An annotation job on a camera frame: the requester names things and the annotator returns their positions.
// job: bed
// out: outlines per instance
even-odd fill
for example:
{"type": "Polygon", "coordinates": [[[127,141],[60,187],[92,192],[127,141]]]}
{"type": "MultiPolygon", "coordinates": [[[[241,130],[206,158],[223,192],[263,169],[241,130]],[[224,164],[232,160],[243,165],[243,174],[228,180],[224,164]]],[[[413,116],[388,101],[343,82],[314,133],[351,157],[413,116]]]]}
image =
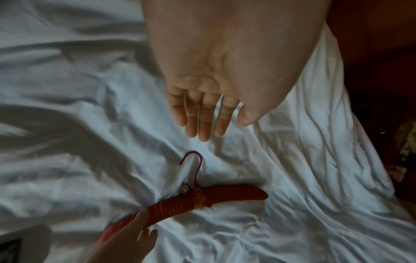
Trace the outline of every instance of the bed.
{"type": "Polygon", "coordinates": [[[335,37],[286,100],[224,138],[188,139],[133,0],[0,2],[0,234],[51,227],[45,262],[86,262],[103,230],[202,186],[249,183],[264,202],[195,210],[154,227],[144,262],[416,262],[415,221],[351,113],[335,37]]]}

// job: hand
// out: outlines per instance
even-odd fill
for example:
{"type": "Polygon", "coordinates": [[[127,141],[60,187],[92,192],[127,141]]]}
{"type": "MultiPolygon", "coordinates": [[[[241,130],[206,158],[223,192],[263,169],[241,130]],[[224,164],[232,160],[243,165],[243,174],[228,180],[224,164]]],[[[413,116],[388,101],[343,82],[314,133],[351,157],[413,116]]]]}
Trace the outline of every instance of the hand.
{"type": "Polygon", "coordinates": [[[147,210],[138,213],[133,221],[97,250],[88,263],[141,263],[155,247],[157,239],[157,230],[151,233],[149,229],[143,230],[147,218],[147,210]]]}
{"type": "Polygon", "coordinates": [[[207,141],[232,114],[242,127],[275,109],[318,41],[330,0],[142,0],[170,109],[188,137],[207,141]]]}

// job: wrinkled sheet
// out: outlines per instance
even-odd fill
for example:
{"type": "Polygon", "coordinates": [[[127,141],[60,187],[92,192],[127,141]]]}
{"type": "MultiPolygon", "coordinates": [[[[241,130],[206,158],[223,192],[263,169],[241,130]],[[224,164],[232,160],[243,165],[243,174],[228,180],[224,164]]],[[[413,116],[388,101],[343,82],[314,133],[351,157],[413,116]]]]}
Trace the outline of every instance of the wrinkled sheet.
{"type": "Polygon", "coordinates": [[[45,223],[46,262],[85,262],[106,226],[202,186],[250,183],[269,198],[160,222],[145,262],[415,263],[415,222],[350,110],[324,27],[283,104],[223,139],[174,124],[140,4],[0,1],[0,233],[45,223]]]}

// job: white bed sheet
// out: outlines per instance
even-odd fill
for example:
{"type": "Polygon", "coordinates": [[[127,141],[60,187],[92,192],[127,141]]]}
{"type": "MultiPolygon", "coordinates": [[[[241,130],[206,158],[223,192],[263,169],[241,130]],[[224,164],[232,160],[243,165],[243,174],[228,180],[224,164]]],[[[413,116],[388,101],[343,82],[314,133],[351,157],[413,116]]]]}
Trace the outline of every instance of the white bed sheet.
{"type": "Polygon", "coordinates": [[[416,262],[415,222],[351,113],[327,27],[278,109],[201,143],[170,117],[136,1],[0,1],[0,233],[48,224],[46,262],[85,262],[108,223],[177,194],[189,150],[202,186],[269,198],[157,224],[145,262],[416,262]]]}

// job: red hook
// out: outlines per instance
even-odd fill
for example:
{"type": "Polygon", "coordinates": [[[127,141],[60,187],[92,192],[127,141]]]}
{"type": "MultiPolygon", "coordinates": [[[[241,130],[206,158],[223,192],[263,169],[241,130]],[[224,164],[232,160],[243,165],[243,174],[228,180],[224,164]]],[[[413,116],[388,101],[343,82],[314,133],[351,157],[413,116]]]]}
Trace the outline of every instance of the red hook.
{"type": "Polygon", "coordinates": [[[201,168],[201,165],[202,165],[202,155],[200,154],[200,153],[198,153],[197,151],[190,151],[190,152],[187,152],[186,154],[185,154],[185,156],[182,158],[182,160],[181,160],[181,162],[179,163],[179,165],[182,165],[182,163],[183,163],[183,161],[185,161],[185,159],[188,157],[188,155],[190,155],[191,153],[194,153],[194,154],[196,154],[196,155],[198,155],[198,157],[199,157],[199,165],[198,165],[198,168],[196,169],[196,173],[195,173],[195,176],[194,176],[194,190],[196,189],[196,187],[198,186],[198,184],[196,183],[196,177],[198,176],[198,173],[199,173],[199,169],[201,168]]]}

